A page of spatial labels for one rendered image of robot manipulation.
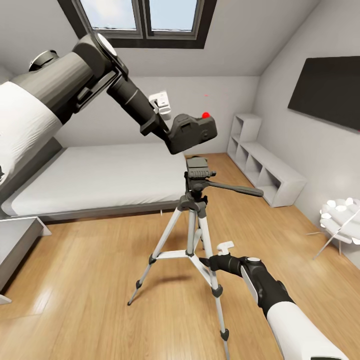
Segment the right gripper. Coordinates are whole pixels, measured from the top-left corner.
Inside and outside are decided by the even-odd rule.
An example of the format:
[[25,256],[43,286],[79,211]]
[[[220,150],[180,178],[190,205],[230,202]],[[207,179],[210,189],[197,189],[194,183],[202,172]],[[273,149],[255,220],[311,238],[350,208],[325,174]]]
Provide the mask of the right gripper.
[[218,270],[223,270],[229,273],[232,273],[230,270],[230,262],[231,259],[234,256],[231,256],[231,253],[229,252],[228,255],[213,255],[210,258],[204,258],[200,257],[199,261],[203,263],[207,268],[210,267],[210,269],[214,272]]

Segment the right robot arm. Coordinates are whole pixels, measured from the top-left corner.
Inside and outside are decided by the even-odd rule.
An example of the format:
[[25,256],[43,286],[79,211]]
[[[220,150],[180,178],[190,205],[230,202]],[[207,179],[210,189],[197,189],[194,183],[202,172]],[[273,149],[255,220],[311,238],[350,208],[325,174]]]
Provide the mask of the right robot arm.
[[223,270],[244,279],[262,308],[283,360],[349,360],[295,304],[285,285],[275,280],[261,259],[234,257],[232,241],[219,244],[221,251],[199,261],[214,272]]

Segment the digital camera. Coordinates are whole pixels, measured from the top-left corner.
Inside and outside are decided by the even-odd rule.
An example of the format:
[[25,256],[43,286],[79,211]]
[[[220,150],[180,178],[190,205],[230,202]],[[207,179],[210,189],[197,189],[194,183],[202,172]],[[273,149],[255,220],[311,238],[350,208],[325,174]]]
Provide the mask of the digital camera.
[[218,131],[215,119],[208,112],[204,112],[202,117],[198,118],[179,114],[166,134],[171,142],[165,144],[169,152],[175,155],[216,138]]

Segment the camera tripod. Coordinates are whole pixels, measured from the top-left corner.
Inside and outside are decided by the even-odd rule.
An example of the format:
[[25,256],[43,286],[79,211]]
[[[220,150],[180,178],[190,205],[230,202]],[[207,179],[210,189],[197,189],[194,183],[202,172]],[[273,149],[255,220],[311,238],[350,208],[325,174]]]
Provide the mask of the camera tripod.
[[[217,172],[210,171],[207,164],[208,159],[201,156],[192,156],[192,158],[186,159],[187,171],[184,173],[185,177],[185,195],[180,197],[180,201],[176,206],[176,211],[173,213],[154,253],[149,258],[149,264],[143,273],[140,280],[136,282],[136,290],[132,295],[128,305],[131,305],[139,288],[142,286],[145,277],[147,276],[150,268],[156,262],[156,260],[163,259],[176,259],[176,258],[189,258],[194,266],[198,269],[200,274],[207,281],[212,289],[212,294],[215,296],[218,317],[220,321],[220,333],[224,342],[224,348],[226,352],[227,360],[230,360],[227,340],[229,337],[229,330],[225,328],[222,307],[220,302],[220,296],[223,294],[223,287],[218,284],[216,271],[212,271],[211,267],[206,267],[199,258],[194,254],[198,245],[199,239],[202,241],[203,250],[206,252],[206,259],[213,256],[212,246],[210,241],[209,229],[207,225],[206,207],[208,204],[208,197],[202,198],[202,191],[208,187],[224,188],[226,190],[235,191],[238,193],[251,195],[255,197],[263,197],[264,191],[258,188],[250,188],[244,186],[232,186],[226,184],[220,184],[211,182],[206,178],[215,177]],[[188,238],[187,238],[187,250],[167,251],[160,252],[164,243],[166,242],[169,234],[171,233],[176,221],[181,215],[182,211],[189,207],[189,221],[188,221]],[[198,228],[195,232],[196,217],[198,218]]]

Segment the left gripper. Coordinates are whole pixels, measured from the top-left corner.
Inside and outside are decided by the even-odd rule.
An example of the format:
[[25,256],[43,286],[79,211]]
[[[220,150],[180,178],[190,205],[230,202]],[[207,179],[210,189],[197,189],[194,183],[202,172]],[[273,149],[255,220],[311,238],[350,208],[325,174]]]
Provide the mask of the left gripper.
[[140,125],[140,133],[143,136],[153,132],[166,143],[171,142],[166,133],[169,128],[161,114],[155,112],[149,99],[138,87],[136,93],[121,107]]

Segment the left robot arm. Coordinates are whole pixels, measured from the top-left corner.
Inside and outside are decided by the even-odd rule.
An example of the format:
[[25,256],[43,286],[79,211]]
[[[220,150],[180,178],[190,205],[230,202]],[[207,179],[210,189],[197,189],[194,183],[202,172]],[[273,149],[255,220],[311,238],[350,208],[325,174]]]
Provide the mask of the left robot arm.
[[72,114],[82,111],[112,82],[106,93],[140,125],[140,133],[153,132],[170,143],[167,93],[148,99],[128,74],[111,44],[95,32],[84,35],[61,57],[53,49],[41,53],[29,72],[0,85],[0,190]]

